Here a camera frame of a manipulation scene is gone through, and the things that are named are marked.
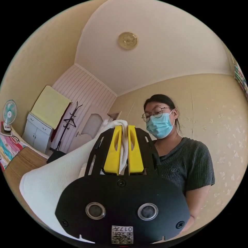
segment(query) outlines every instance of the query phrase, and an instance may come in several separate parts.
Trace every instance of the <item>woman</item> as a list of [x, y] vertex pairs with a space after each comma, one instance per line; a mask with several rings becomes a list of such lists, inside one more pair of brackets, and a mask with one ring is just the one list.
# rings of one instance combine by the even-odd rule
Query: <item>woman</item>
[[146, 129], [157, 139], [154, 145], [160, 156], [161, 173], [180, 187], [186, 197], [191, 217], [182, 232], [187, 231], [215, 183], [209, 150], [202, 142], [179, 135], [179, 114], [168, 96], [153, 95], [146, 100], [144, 111]]

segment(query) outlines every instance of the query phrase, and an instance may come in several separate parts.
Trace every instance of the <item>black hair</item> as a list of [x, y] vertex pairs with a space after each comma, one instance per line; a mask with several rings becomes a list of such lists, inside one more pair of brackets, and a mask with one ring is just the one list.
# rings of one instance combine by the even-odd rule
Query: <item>black hair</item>
[[[146, 108], [147, 104], [152, 103], [152, 102], [167, 104], [170, 107], [171, 111], [176, 108], [175, 104], [173, 103], [173, 101], [168, 96], [163, 95], [163, 94], [156, 94], [156, 95], [151, 96], [149, 99], [147, 99], [145, 101], [145, 103], [144, 103], [144, 111], [145, 111], [145, 108]], [[176, 118], [176, 120], [175, 120], [175, 126], [177, 127], [178, 131], [181, 132], [178, 118]]]

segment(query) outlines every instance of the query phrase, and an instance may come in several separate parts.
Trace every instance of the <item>cabinet drawer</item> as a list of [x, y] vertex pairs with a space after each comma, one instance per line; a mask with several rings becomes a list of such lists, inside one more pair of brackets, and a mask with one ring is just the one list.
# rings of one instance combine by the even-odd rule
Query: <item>cabinet drawer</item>
[[33, 125], [35, 125], [38, 129], [40, 129], [44, 133], [50, 135], [52, 129], [50, 127], [46, 126], [44, 123], [42, 123], [40, 120], [35, 118], [30, 113], [28, 114], [27, 120], [30, 121]]

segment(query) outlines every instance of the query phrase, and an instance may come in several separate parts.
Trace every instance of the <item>beige wallpaper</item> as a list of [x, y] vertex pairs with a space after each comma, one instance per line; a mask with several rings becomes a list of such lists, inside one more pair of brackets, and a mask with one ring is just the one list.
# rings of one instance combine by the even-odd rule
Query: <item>beige wallpaper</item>
[[238, 82], [228, 75], [198, 74], [165, 80], [122, 95], [110, 113], [145, 129], [143, 104], [153, 94], [170, 96], [179, 108], [182, 136], [205, 143], [211, 153], [216, 183], [191, 233], [213, 220], [237, 190], [248, 164], [248, 102]]
[[5, 102], [13, 99], [18, 108], [13, 128], [18, 134], [22, 135], [27, 115], [44, 87], [52, 86], [74, 64], [81, 30], [105, 1], [88, 1], [56, 15], [13, 58], [0, 88], [0, 120]]

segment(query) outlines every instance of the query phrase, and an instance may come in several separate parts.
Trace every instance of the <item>white cabinet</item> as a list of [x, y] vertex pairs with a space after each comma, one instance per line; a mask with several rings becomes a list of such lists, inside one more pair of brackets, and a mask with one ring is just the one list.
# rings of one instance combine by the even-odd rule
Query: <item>white cabinet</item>
[[22, 138], [34, 149], [46, 154], [51, 146], [52, 130], [51, 127], [29, 113]]

